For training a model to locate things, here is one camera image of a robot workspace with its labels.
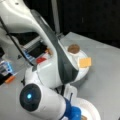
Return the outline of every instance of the metal rod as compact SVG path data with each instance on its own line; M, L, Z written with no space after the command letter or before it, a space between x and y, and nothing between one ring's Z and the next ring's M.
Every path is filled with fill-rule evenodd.
M57 0L52 0L51 2L52 2L55 31L57 34L60 34L60 21L59 21L59 15L58 15Z

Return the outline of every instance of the blue light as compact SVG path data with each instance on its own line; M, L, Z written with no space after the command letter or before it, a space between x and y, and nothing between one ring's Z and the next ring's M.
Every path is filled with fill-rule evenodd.
M28 94L28 95L27 95L27 98L28 98L28 99L31 99L31 98L32 98L32 95L31 95L31 94Z

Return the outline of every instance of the plate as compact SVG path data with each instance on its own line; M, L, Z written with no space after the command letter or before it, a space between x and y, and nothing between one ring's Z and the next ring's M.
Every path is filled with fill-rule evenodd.
M82 115L87 117L87 120L101 120L98 110L87 100L77 98L75 106L81 109Z

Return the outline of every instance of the black cable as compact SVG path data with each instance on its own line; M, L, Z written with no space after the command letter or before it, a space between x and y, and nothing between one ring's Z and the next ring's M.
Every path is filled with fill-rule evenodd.
M33 63L31 63L31 62L26 58L26 56L24 55L24 53L22 52L22 50L19 48L19 46L17 45L17 43L15 42L15 40L13 39L13 37L11 36L11 34L9 33L6 25L4 24L4 22L3 22L2 18L1 18L1 16L0 16L0 22L1 22L4 30L6 31L7 35L10 37L10 39L12 40L12 42L15 44L15 46L17 47L17 49L19 50L19 52L21 53L21 55L25 58L25 60L26 60L30 65L34 66Z
M61 91L62 96L64 96L64 92L65 92L65 85L62 85L62 91Z
M59 91L58 91L58 89L57 89L57 88L55 88L55 90L56 90L56 92L59 94Z

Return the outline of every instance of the wire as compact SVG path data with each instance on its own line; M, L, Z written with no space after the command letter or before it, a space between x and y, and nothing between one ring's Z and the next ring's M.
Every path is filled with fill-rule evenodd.
M62 96L64 96L64 92L65 92L65 85L62 85L62 91L61 91Z
M12 42L15 44L15 46L17 47L17 49L19 50L19 52L21 53L21 55L25 58L25 60L31 65L31 66L34 66L34 64L32 62L30 62L26 56L24 55L24 53L22 52L22 50L20 49L20 47L17 45L17 43L15 42L14 38L11 36L8 28L6 27L5 23L3 22L1 16L0 16L0 22L4 28L4 30L6 31L7 35L10 37L10 39L12 40Z

